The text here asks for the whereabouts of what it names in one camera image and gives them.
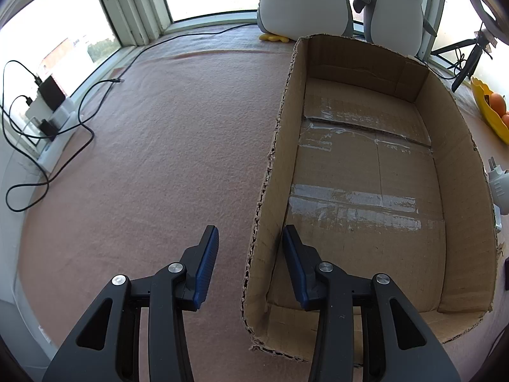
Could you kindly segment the yellow fruit bowl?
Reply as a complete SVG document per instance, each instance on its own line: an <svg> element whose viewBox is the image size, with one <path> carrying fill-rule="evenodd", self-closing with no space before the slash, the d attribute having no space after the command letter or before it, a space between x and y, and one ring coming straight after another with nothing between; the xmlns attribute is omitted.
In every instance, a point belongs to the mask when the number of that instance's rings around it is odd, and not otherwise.
<svg viewBox="0 0 509 382"><path fill-rule="evenodd" d="M472 93L475 98L475 102L482 117L487 124L493 129L499 139L504 144L509 143L509 131L508 126L505 125L500 115L492 109L491 105L487 102L487 99L493 94L493 91L480 79L472 77L471 79Z"/></svg>

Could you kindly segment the small penguin plush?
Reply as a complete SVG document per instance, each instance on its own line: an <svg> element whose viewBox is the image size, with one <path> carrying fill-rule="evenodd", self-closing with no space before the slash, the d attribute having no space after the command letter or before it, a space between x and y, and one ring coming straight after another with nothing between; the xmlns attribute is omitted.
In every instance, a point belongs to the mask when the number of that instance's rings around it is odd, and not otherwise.
<svg viewBox="0 0 509 382"><path fill-rule="evenodd" d="M368 42L384 46L404 56L418 54L424 32L435 36L436 30L424 18L424 0L354 0L353 8L362 14L364 35Z"/></svg>

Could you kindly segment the large penguin plush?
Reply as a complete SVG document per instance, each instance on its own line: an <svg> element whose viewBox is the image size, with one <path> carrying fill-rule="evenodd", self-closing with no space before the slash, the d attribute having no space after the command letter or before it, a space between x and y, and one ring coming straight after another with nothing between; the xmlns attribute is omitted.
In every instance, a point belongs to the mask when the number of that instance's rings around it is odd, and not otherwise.
<svg viewBox="0 0 509 382"><path fill-rule="evenodd" d="M351 37L354 33L349 0L260 0L257 24L259 39L270 42L287 43L320 34Z"/></svg>

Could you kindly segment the black power adapter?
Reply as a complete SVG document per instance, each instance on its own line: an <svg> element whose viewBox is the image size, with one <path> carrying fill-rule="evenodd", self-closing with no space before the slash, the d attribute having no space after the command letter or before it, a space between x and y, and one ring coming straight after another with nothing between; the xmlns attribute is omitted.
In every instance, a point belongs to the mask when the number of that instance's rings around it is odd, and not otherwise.
<svg viewBox="0 0 509 382"><path fill-rule="evenodd" d="M66 94L52 76L48 76L38 87L38 92L51 111L56 111L66 100Z"/></svg>

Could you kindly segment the open cardboard box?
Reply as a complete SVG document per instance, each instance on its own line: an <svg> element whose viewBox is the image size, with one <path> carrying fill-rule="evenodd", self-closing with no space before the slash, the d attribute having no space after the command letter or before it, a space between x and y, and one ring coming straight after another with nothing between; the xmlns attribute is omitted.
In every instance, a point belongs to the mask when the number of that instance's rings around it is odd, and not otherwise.
<svg viewBox="0 0 509 382"><path fill-rule="evenodd" d="M331 35L294 47L241 314L255 348L310 360L318 316L293 295L287 224L349 274L388 274L440 342L493 307L498 242L484 165L452 94L414 59Z"/></svg>

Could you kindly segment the white power strip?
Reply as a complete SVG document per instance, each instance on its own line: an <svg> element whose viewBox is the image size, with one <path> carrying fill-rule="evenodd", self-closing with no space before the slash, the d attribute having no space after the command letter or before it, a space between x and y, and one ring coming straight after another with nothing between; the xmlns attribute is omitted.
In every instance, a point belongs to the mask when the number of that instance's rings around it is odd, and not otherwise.
<svg viewBox="0 0 509 382"><path fill-rule="evenodd" d="M28 106L25 116L40 131L44 148L40 150L37 162L47 174L50 174L76 129L77 107L73 100L65 97L56 110L51 110L38 93L35 100Z"/></svg>

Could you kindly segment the orange fruit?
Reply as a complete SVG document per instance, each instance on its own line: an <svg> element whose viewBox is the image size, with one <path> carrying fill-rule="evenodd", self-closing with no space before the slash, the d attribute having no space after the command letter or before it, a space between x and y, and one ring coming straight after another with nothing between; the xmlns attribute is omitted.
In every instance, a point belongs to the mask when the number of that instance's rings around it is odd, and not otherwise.
<svg viewBox="0 0 509 382"><path fill-rule="evenodd" d="M505 126L507 126L509 128L509 115L508 114L504 114L502 117L501 117L501 120L502 122L504 123Z"/></svg>
<svg viewBox="0 0 509 382"><path fill-rule="evenodd" d="M498 93L494 92L489 95L489 105L500 117L506 113L506 101Z"/></svg>

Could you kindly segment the white plug-in device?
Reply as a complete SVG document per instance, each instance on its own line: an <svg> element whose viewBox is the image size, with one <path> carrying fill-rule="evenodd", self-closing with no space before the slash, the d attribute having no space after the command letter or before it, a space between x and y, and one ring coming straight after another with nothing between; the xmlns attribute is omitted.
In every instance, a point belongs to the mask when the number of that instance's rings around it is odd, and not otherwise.
<svg viewBox="0 0 509 382"><path fill-rule="evenodd" d="M499 207L500 214L507 216L509 214L509 174L497 165L495 159L488 159L489 172L487 174L488 184L490 186L493 203Z"/></svg>

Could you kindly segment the pink blanket mat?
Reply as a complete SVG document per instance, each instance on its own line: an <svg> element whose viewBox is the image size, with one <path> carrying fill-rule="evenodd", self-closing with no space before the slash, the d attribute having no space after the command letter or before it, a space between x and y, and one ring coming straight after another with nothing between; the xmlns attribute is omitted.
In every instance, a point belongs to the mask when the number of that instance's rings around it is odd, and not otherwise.
<svg viewBox="0 0 509 382"><path fill-rule="evenodd" d="M198 381L304 381L309 366L254 348L241 318L248 249L292 45L244 26L152 47L122 81L89 98L99 108L64 156L70 165L26 215L19 280L35 333L55 354L116 275L157 272L220 234L209 296L185 315Z"/></svg>

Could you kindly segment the black tripod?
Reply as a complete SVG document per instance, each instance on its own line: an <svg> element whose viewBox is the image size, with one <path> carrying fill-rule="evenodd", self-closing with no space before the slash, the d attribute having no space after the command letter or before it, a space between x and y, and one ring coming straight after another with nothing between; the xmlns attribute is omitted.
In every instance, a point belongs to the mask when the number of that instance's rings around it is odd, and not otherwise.
<svg viewBox="0 0 509 382"><path fill-rule="evenodd" d="M489 48L491 41L492 37L488 30L480 29L475 33L475 38L461 40L430 52L431 56L436 56L440 59L443 59L443 54L448 52L454 52L457 55L457 61L451 64L453 69L458 70L456 76L452 79L452 92L456 92L465 79L473 77L483 53L486 53L490 59L493 58ZM465 58L462 49L468 46L473 48L469 56Z"/></svg>

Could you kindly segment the small black plug adapter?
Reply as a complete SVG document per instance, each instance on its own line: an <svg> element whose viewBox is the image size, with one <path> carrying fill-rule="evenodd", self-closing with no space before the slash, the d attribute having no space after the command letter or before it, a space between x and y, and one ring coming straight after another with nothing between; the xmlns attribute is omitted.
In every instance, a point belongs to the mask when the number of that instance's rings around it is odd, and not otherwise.
<svg viewBox="0 0 509 382"><path fill-rule="evenodd" d="M38 129L42 133L42 137L44 139L48 139L49 141L53 141L54 138L58 135L59 130L54 126L51 122L47 121L46 119L43 119Z"/></svg>

